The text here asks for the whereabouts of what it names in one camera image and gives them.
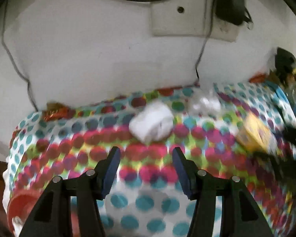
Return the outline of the yellow medicine box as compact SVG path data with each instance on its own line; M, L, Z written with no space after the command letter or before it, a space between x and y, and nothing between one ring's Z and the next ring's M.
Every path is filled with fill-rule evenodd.
M263 152L276 155L277 140L268 127L252 112L243 120L235 137L248 152Z

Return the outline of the white knotted sock ball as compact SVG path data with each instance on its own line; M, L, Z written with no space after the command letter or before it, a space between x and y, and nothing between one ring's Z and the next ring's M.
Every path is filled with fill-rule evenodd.
M174 127L174 115L160 101L149 103L129 123L130 133L141 143L161 141L169 136Z

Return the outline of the red round tray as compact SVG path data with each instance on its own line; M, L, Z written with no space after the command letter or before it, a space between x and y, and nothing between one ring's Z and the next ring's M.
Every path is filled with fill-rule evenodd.
M68 193L18 190L8 203L8 227L16 236L80 236Z

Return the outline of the polka dot bed sheet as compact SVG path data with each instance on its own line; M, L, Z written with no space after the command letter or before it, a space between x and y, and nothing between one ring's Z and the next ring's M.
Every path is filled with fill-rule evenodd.
M296 223L296 195L278 182L271 167L251 161L236 142L243 119L250 112L273 132L295 123L282 91L268 84L248 82L215 85L223 115L190 116L187 101L196 86L157 89L120 96L96 105L76 108L70 119L45 121L34 112L17 126L10 141L4 172L8 203L18 190L43 192L54 176L75 178L105 159L113 146L121 162L112 189L98 201L108 236L186 236L195 202L183 194L172 165L179 147L187 159L212 176L239 176L251 192L275 236L286 236ZM142 144L129 131L132 117L154 100L167 104L174 114L168 138Z

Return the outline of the crumpled clear plastic wrap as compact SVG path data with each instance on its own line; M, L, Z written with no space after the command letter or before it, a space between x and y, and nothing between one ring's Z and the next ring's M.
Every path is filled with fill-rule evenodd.
M194 90L188 101L188 113L190 115L217 116L222 112L219 97L214 89Z

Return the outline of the red candy wrapper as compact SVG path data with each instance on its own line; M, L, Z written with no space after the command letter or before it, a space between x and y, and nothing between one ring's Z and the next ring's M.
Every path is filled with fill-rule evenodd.
M58 102L49 102L46 104L46 110L43 112L45 121L54 121L60 119L70 119L75 115L75 110Z

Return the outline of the black plug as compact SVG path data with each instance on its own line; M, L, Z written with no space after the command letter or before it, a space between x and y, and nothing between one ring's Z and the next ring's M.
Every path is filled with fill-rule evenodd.
M247 8L245 8L245 12L244 12L244 22L246 23L246 26L249 30L253 30L253 26L254 26L253 19Z

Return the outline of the black power adapter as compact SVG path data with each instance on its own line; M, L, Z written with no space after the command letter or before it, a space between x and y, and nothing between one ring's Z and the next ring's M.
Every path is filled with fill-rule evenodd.
M245 0L216 0L216 16L236 26L245 21Z

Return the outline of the red packet by wall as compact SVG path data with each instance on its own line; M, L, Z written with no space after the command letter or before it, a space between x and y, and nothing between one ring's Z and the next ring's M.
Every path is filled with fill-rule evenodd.
M266 73L259 73L257 75L254 75L249 79L250 83L256 84L256 83L263 83L267 79L268 74Z

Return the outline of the white wall socket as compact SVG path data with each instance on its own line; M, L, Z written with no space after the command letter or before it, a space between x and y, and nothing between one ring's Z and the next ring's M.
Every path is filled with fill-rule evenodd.
M240 32L240 28L241 26L236 26L214 16L210 38L227 42L235 42Z

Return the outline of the white blank wall plate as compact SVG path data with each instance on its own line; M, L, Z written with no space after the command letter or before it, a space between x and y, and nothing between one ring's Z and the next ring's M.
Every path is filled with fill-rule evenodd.
M150 5L154 36L204 36L211 0L165 0Z

